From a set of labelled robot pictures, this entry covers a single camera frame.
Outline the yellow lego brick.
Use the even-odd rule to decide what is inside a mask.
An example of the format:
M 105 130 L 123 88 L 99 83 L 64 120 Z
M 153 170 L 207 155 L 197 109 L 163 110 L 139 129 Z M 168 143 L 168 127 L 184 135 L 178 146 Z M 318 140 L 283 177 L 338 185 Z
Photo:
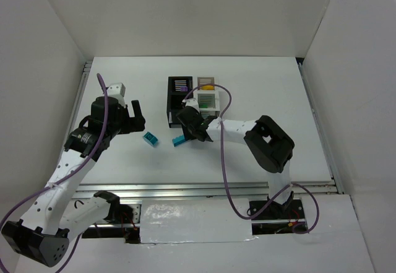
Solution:
M 209 90 L 215 90 L 215 87 L 213 85 L 204 85 L 201 87 L 201 89 L 209 91 Z

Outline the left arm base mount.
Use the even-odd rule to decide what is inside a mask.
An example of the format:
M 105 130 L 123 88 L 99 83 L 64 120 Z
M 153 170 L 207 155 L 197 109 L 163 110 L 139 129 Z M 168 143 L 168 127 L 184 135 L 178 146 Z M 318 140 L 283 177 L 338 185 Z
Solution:
M 114 220 L 101 220 L 83 232 L 83 239 L 110 239 L 117 238 L 127 244 L 140 243 L 140 216 L 142 204 L 123 206 Z

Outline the white slotted container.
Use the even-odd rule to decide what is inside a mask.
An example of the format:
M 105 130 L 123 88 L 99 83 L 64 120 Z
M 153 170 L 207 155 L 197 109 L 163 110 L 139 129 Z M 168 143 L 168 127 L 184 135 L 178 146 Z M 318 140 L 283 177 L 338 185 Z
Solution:
M 209 116 L 218 117 L 220 114 L 220 95 L 219 88 L 214 86 L 215 79 L 213 77 L 198 77 L 197 85 L 199 88 L 194 91 L 194 98 L 197 99 L 199 105 L 206 104 L 208 108 L 200 109 L 200 113 L 204 119 Z M 204 85 L 213 85 L 215 90 L 202 90 L 201 87 Z

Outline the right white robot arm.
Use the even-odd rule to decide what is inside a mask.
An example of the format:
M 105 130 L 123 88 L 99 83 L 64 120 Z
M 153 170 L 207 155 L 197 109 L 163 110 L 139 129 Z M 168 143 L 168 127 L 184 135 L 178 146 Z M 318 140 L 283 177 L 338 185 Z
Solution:
M 246 145 L 258 165 L 268 174 L 271 205 L 285 210 L 293 200 L 290 160 L 295 143 L 269 116 L 258 120 L 235 121 L 221 117 L 203 118 L 197 109 L 186 106 L 176 114 L 187 139 L 220 143 L 220 157 L 226 195 L 231 202 L 225 167 L 225 142 Z

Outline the teal long lego brick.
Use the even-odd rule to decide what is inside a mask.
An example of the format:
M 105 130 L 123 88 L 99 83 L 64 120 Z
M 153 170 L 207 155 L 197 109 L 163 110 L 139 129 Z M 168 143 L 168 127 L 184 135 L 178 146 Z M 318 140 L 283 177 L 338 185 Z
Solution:
M 172 143 L 173 143 L 174 147 L 177 147 L 177 146 L 179 146 L 179 145 L 181 145 L 181 144 L 183 144 L 183 143 L 185 143 L 185 142 L 187 142 L 189 140 L 190 140 L 189 137 L 186 137 L 184 134 L 182 134 L 182 135 L 172 139 Z

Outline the teal curved lego brick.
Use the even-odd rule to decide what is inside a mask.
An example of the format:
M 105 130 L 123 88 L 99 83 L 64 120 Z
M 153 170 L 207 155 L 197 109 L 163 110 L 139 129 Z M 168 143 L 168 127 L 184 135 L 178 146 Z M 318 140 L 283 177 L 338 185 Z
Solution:
M 145 142 L 150 144 L 152 147 L 156 147 L 159 142 L 158 138 L 156 136 L 154 136 L 151 132 L 146 132 L 143 135 L 143 139 Z

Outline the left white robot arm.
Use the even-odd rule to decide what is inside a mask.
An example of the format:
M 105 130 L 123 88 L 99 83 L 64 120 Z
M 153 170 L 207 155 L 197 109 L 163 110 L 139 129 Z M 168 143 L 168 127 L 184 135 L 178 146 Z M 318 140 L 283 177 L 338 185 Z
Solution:
M 136 210 L 108 191 L 98 191 L 78 209 L 65 212 L 82 179 L 111 140 L 118 134 L 145 129 L 139 101 L 131 104 L 133 116 L 114 97 L 98 97 L 92 103 L 90 115 L 67 138 L 44 191 L 34 196 L 35 202 L 19 220 L 1 222 L 1 234 L 16 253 L 54 267 L 66 255 L 70 242 L 92 224 L 101 220 L 119 224 L 132 221 Z

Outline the white tape covered plate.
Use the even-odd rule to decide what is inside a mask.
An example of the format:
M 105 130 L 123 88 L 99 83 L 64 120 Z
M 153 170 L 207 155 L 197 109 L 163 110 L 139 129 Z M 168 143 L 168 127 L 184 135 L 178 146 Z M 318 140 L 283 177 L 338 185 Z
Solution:
M 144 200 L 144 244 L 231 243 L 253 239 L 251 221 L 238 217 L 227 199 Z

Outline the black slotted container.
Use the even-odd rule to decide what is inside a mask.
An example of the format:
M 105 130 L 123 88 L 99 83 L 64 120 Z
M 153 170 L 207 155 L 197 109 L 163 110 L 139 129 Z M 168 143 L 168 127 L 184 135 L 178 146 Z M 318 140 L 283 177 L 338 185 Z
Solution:
M 183 99 L 192 90 L 192 76 L 176 76 L 168 78 L 168 93 L 166 104 L 166 115 L 168 118 L 169 128 L 180 127 L 181 123 L 176 114 L 183 108 Z M 182 86 L 188 87 L 188 92 L 181 92 Z

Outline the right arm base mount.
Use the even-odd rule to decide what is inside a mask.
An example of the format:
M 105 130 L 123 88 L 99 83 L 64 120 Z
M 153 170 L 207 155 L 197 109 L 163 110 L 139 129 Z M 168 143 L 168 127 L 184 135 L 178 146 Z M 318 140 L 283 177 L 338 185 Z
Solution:
M 251 220 L 253 235 L 293 233 L 294 226 L 297 232 L 305 232 L 308 229 L 300 199 L 292 200 L 285 211 L 276 207 L 275 203 L 271 203 L 263 213 Z

